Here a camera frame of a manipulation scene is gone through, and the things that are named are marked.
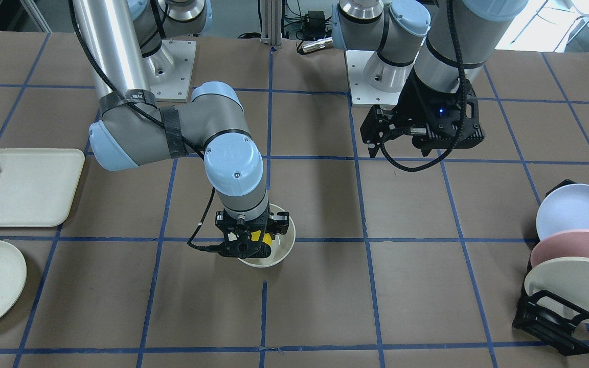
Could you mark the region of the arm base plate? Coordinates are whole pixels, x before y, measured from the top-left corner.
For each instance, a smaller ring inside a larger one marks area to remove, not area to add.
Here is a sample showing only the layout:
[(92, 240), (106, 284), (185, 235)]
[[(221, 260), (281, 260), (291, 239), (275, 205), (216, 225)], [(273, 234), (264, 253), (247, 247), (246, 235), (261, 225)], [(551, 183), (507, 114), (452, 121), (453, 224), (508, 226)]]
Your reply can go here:
[(194, 40), (162, 40), (161, 48), (143, 58), (150, 90), (159, 102), (186, 102), (194, 69)]
[(354, 107), (397, 105), (408, 67), (385, 64), (374, 51), (348, 50), (345, 58)]

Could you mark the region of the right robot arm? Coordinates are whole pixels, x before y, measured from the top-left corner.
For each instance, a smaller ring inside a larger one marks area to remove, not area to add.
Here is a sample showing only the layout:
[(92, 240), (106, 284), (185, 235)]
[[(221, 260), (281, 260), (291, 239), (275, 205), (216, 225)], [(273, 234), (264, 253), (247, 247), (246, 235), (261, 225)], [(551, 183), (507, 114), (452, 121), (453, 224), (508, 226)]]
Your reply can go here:
[(239, 259), (257, 268), (274, 266), (293, 249), (295, 226), (268, 198), (262, 154), (234, 89), (211, 81), (194, 89), (190, 103), (159, 107), (150, 90), (141, 42), (127, 1), (70, 1), (73, 30), (100, 79), (101, 120), (89, 142), (101, 167), (119, 171), (197, 154), (211, 184), (220, 244), (193, 249)]

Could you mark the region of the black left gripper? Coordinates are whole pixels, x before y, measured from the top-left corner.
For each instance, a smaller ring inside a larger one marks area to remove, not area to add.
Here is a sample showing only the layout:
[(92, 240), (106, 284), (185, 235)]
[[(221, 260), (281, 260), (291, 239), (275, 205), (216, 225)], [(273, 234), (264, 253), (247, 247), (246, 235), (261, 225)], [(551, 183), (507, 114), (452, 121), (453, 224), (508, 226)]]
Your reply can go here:
[[(412, 72), (407, 78), (395, 108), (372, 105), (360, 126), (363, 144), (370, 158), (375, 158), (386, 142), (412, 135), (412, 144), (428, 156), (432, 150), (448, 149), (460, 121), (460, 94), (443, 93), (426, 86)], [(456, 144), (469, 149), (485, 139), (479, 121), (479, 107), (471, 82), (467, 81), (466, 118)]]

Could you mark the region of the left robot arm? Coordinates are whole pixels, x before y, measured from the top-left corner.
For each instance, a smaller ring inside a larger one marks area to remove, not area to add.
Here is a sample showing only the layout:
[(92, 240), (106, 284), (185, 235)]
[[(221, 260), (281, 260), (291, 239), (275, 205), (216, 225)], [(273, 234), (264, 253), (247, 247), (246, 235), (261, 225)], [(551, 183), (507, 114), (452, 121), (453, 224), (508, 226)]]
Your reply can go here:
[(456, 148), (485, 139), (473, 79), (481, 72), (526, 1), (339, 1), (332, 40), (341, 50), (374, 52), (379, 69), (367, 77), (382, 87), (385, 69), (409, 69), (393, 109), (373, 105), (360, 127), (370, 157), (384, 142), (409, 135), (423, 156), (448, 149), (460, 127), (460, 75), (466, 77), (466, 118)]

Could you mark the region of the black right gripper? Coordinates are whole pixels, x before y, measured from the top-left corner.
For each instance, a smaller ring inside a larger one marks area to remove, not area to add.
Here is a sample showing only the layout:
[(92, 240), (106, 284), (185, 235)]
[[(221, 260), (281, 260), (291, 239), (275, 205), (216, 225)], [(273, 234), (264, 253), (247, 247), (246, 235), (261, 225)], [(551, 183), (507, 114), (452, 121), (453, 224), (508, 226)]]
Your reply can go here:
[(215, 253), (222, 257), (265, 259), (272, 254), (271, 246), (264, 244), (262, 239), (258, 242), (252, 241), (251, 233), (260, 230), (272, 236), (287, 234), (290, 213), (265, 210), (259, 217), (245, 220), (234, 219), (223, 210), (216, 212), (215, 226), (223, 233), (223, 241), (215, 246)]

